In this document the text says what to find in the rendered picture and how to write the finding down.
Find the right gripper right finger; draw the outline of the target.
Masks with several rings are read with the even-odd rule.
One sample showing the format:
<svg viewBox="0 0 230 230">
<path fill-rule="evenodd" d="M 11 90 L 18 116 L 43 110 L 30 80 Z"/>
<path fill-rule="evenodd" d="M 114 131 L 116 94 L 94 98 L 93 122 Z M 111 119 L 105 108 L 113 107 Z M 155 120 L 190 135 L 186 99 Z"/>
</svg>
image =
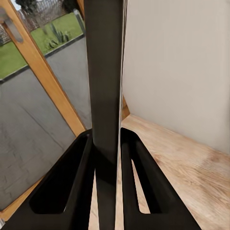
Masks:
<svg viewBox="0 0 230 230">
<path fill-rule="evenodd" d="M 121 128 L 124 230 L 202 230 L 140 137 Z M 132 161 L 150 213 L 139 210 Z"/>
</svg>

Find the poster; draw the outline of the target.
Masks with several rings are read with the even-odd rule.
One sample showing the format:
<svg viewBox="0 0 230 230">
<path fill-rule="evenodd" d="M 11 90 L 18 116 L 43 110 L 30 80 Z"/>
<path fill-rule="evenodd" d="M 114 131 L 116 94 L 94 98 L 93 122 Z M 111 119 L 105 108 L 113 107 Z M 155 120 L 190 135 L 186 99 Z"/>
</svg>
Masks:
<svg viewBox="0 0 230 230">
<path fill-rule="evenodd" d="M 127 0 L 83 0 L 99 230 L 115 230 Z"/>
</svg>

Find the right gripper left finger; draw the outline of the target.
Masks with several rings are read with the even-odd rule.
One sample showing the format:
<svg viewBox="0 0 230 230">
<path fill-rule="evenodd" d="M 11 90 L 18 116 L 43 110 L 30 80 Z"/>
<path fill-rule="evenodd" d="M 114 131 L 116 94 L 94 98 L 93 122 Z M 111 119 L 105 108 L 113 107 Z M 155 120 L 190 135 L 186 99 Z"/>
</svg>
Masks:
<svg viewBox="0 0 230 230">
<path fill-rule="evenodd" d="M 94 175 L 91 128 L 78 135 L 1 230 L 88 230 Z"/>
</svg>

